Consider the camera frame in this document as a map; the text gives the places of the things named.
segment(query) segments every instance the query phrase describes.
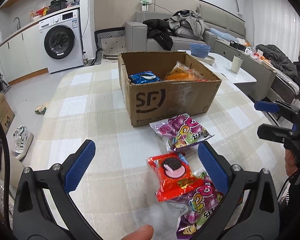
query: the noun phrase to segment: white sneaker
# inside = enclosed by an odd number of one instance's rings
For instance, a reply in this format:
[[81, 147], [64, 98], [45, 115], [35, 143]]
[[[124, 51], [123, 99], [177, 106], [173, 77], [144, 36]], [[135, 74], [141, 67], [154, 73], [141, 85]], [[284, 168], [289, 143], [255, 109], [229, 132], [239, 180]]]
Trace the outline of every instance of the white sneaker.
[[27, 154], [33, 139], [33, 134], [29, 132], [27, 127], [21, 125], [14, 131], [13, 138], [16, 140], [16, 151], [14, 156], [21, 161]]

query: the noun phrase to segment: wooden baseboard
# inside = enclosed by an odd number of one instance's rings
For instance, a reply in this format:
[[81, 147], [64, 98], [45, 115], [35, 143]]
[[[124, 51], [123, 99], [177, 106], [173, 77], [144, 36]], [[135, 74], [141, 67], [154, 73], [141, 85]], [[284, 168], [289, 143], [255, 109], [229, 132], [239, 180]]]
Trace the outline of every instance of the wooden baseboard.
[[15, 79], [15, 80], [12, 80], [12, 81], [9, 82], [9, 85], [10, 86], [15, 85], [15, 84], [18, 84], [22, 81], [25, 81], [27, 79], [30, 79], [30, 78], [33, 78], [33, 77], [36, 77], [36, 76], [40, 76], [40, 75], [45, 74], [45, 73], [49, 73], [47, 68], [40, 69], [40, 70], [32, 72], [28, 75], [25, 75], [25, 76], [22, 76], [22, 77], [19, 77], [19, 78]]

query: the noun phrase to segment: white curtain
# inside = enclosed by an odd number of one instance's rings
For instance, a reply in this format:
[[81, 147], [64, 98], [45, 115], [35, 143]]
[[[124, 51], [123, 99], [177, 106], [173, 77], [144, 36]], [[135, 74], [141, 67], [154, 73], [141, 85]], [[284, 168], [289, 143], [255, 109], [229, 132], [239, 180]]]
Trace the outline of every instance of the white curtain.
[[274, 44], [298, 61], [300, 17], [288, 0], [253, 0], [254, 46]]

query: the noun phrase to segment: washing machine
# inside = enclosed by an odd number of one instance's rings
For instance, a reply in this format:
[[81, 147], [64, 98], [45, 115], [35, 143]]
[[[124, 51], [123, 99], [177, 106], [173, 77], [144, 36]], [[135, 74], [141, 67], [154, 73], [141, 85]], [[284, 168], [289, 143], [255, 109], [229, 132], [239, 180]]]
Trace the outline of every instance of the washing machine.
[[83, 65], [79, 9], [40, 21], [39, 31], [49, 73]]

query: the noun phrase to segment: human hand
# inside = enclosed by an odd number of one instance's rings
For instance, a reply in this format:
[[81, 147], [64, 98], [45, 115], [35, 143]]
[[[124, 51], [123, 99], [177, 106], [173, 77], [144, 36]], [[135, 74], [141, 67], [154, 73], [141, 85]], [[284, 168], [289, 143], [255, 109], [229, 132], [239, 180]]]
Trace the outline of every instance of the human hand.
[[286, 162], [286, 173], [290, 177], [293, 173], [295, 173], [298, 170], [298, 168], [296, 167], [296, 160], [292, 152], [288, 149], [286, 149], [284, 160]]
[[138, 230], [122, 238], [122, 240], [151, 240], [152, 236], [153, 227], [150, 225], [144, 225]]

